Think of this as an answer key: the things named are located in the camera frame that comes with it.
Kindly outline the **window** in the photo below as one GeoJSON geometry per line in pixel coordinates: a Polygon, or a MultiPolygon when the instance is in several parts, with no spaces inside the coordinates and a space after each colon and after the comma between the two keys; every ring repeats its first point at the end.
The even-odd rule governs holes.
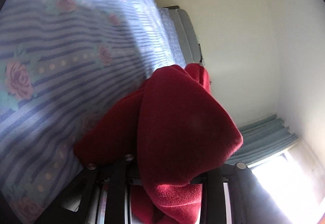
{"type": "Polygon", "coordinates": [[[251,170],[291,223],[319,223],[324,192],[292,150],[267,158],[251,170]]]}

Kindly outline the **red sweater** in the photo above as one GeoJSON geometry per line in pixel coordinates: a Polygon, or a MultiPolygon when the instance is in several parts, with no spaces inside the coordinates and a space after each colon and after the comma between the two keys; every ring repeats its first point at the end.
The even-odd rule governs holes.
{"type": "Polygon", "coordinates": [[[74,146],[87,165],[137,154],[142,186],[131,189],[133,214],[144,223],[195,223],[201,173],[220,167],[243,138],[210,92],[199,64],[166,66],[119,100],[74,146]]]}

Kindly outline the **grey padded headboard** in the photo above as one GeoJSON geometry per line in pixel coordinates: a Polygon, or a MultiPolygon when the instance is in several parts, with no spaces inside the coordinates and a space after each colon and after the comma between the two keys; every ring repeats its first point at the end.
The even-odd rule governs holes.
{"type": "Polygon", "coordinates": [[[203,64],[202,50],[188,13],[179,6],[160,9],[170,49],[176,64],[203,64]]]}

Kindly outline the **teal curtain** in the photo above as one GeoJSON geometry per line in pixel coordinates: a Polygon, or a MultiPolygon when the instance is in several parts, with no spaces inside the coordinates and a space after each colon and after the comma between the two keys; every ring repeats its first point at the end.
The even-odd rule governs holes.
{"type": "Polygon", "coordinates": [[[226,161],[235,165],[243,162],[255,164],[294,146],[299,137],[291,133],[283,119],[271,115],[265,119],[239,127],[243,136],[242,146],[226,161]]]}

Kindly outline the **blue floral bed sheet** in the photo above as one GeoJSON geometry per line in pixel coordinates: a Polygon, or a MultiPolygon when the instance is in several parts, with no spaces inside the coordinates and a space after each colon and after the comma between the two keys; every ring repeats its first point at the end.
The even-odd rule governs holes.
{"type": "Polygon", "coordinates": [[[185,66],[155,0],[7,0],[1,193],[33,223],[80,172],[73,146],[161,67],[185,66]]]}

